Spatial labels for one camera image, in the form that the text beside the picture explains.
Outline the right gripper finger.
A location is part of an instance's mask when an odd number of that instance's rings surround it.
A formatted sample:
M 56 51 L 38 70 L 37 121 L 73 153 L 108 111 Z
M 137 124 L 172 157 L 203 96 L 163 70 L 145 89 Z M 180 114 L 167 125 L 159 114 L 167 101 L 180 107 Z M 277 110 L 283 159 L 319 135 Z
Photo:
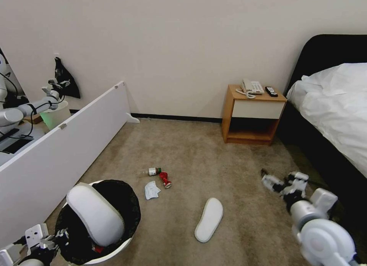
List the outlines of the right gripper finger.
M 290 172 L 287 177 L 287 182 L 289 185 L 307 186 L 308 181 L 309 175 L 299 171 Z
M 263 185 L 270 191 L 280 193 L 285 188 L 283 181 L 273 175 L 268 174 L 267 170 L 264 168 L 261 169 L 261 176 Z

